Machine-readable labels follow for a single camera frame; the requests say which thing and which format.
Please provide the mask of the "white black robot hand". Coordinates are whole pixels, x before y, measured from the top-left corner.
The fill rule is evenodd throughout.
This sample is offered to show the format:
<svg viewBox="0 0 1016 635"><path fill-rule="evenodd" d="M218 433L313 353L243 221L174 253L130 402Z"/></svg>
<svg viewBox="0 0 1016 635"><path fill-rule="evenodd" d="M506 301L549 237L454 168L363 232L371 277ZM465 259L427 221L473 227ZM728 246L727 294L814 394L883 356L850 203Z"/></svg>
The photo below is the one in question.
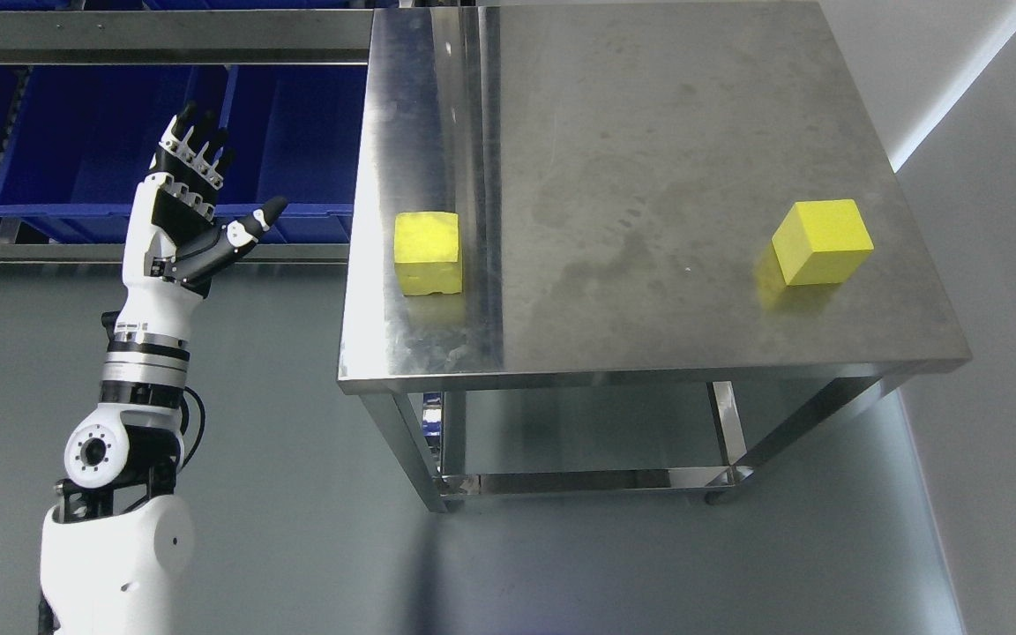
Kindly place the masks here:
<svg viewBox="0 0 1016 635"><path fill-rule="evenodd" d="M250 253L285 212L278 196L237 220L214 219L235 155L215 124L217 113L187 101L161 134L126 230L126 307L199 306L215 274Z"/></svg>

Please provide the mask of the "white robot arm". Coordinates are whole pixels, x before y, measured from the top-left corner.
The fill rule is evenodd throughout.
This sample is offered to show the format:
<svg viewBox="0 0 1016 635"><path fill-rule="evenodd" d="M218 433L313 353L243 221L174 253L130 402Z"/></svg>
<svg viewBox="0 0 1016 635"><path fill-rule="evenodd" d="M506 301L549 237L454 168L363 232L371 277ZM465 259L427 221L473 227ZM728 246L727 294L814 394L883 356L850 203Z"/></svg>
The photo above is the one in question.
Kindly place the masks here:
<svg viewBox="0 0 1016 635"><path fill-rule="evenodd" d="M219 220L233 154L218 117L191 101L138 182L121 261L125 300L108 338L96 409L69 435L56 505L41 523L41 634L174 634L195 545L178 477L201 446L203 401L187 385L195 310L215 274L247 256L288 202Z"/></svg>

